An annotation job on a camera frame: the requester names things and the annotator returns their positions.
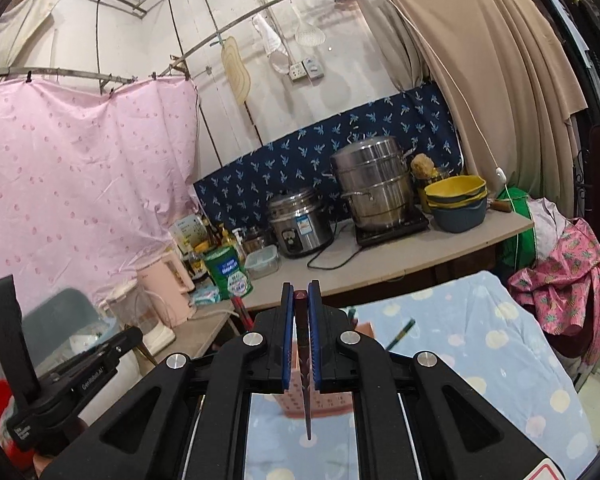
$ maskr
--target silver screw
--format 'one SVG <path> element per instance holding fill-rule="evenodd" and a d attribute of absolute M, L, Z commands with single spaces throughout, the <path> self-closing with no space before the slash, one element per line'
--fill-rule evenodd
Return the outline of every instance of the silver screw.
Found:
<path fill-rule="evenodd" d="M 353 330 L 347 330 L 340 334 L 340 340 L 346 345 L 355 345 L 360 341 L 360 334 L 353 332 Z"/>
<path fill-rule="evenodd" d="M 187 364 L 187 356 L 184 354 L 171 354 L 167 357 L 167 366 L 173 370 L 182 368 L 185 364 Z"/>
<path fill-rule="evenodd" d="M 249 332 L 242 336 L 242 342 L 247 346 L 258 346 L 264 341 L 262 334 L 257 332 Z"/>
<path fill-rule="evenodd" d="M 438 358 L 436 357 L 435 354 L 432 354 L 431 352 L 422 352 L 422 353 L 418 354 L 418 362 L 422 366 L 431 368 L 432 366 L 435 366 L 437 364 Z"/>

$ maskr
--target navy blue cloth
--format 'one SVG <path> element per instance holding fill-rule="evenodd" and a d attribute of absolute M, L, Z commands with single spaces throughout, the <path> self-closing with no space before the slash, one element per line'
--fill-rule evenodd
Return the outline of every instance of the navy blue cloth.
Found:
<path fill-rule="evenodd" d="M 350 216 L 331 174 L 330 156 L 365 137 L 394 136 L 401 148 L 426 153 L 449 174 L 462 170 L 456 127 L 434 82 L 378 99 L 301 128 L 223 166 L 194 186 L 206 213 L 229 229 L 267 222 L 267 200 L 314 186 L 332 221 Z"/>

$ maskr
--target electrical outlet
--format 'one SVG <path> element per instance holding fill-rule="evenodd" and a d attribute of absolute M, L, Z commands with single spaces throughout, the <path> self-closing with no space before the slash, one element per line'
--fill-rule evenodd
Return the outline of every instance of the electrical outlet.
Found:
<path fill-rule="evenodd" d="M 322 65 L 317 59 L 315 59 L 315 57 L 307 57 L 302 64 L 304 65 L 306 74 L 309 76 L 311 81 L 314 79 L 320 79 L 324 76 Z"/>
<path fill-rule="evenodd" d="M 298 81 L 303 77 L 306 77 L 306 70 L 302 62 L 295 63 L 289 67 L 289 77 L 291 81 Z"/>

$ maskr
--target stacked bowls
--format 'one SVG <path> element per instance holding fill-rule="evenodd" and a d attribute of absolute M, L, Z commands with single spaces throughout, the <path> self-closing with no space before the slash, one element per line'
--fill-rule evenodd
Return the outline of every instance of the stacked bowls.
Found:
<path fill-rule="evenodd" d="M 487 213 L 487 185 L 477 175 L 458 175 L 429 184 L 424 193 L 441 229 L 461 233 L 480 225 Z"/>

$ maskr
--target blue label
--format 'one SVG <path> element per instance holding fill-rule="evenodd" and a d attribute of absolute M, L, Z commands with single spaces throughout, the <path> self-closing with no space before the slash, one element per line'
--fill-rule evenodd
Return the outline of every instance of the blue label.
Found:
<path fill-rule="evenodd" d="M 234 270 L 237 268 L 238 268 L 238 261 L 235 258 L 231 258 L 230 260 L 227 260 L 226 262 L 223 262 L 220 265 L 220 273 L 223 276 L 228 276 L 229 274 L 234 272 Z"/>

